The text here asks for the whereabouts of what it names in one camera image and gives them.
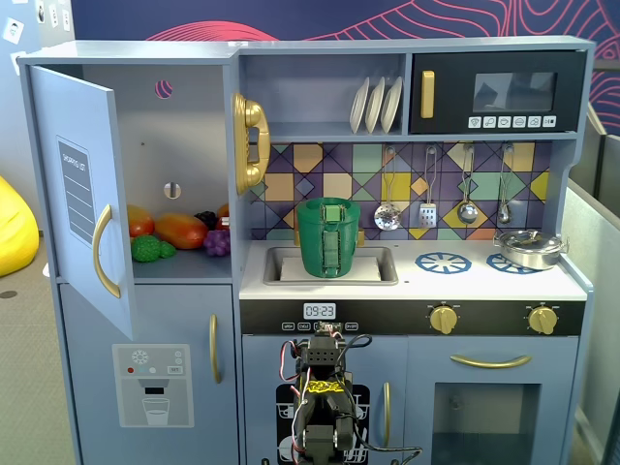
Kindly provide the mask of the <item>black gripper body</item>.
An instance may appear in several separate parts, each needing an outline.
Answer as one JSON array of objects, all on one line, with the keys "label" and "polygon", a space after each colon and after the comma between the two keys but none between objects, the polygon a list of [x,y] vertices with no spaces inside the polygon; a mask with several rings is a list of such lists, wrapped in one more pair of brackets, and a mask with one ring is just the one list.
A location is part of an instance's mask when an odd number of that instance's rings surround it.
[{"label": "black gripper body", "polygon": [[347,343],[342,337],[314,335],[295,342],[295,385],[304,387],[307,374],[311,381],[351,384],[353,375],[346,370],[346,357],[342,355]]}]

